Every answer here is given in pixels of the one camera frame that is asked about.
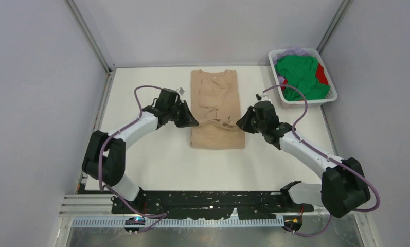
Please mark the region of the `beige t shirt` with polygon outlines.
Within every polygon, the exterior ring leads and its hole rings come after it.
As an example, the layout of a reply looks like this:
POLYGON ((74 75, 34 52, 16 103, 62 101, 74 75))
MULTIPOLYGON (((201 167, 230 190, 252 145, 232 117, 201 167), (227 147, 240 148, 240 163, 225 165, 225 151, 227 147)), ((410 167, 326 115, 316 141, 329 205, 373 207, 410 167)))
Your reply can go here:
POLYGON ((235 70, 191 72, 191 112, 199 125, 191 129, 190 146, 196 149, 244 149, 238 78, 235 70))

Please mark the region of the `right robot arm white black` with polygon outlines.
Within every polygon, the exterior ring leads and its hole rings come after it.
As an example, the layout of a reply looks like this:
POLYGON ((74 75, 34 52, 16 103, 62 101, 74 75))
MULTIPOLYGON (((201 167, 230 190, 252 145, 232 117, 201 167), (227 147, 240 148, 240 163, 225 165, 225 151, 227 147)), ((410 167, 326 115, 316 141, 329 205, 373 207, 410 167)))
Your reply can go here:
POLYGON ((294 211, 301 204, 310 204, 341 218, 371 199, 359 161, 322 152, 292 125, 281 122, 270 101, 250 106, 236 125, 244 132, 260 133, 268 144, 292 155, 321 179, 320 184, 294 181, 284 186, 280 190, 283 209, 294 211))

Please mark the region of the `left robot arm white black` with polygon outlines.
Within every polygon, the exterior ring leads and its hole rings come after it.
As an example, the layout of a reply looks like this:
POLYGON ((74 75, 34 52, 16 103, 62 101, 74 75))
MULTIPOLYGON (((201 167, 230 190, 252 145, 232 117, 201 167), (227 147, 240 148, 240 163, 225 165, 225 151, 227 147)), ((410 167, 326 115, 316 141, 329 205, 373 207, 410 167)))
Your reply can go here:
POLYGON ((126 151, 142 137, 169 122, 178 128, 196 127, 188 104, 182 99, 184 90, 161 88, 151 105, 139 107, 139 114, 131 123, 111 132, 97 130, 91 134, 82 163, 82 171, 99 181, 101 190, 110 188, 125 199, 125 207, 132 213, 144 208, 142 189, 125 174, 126 151))

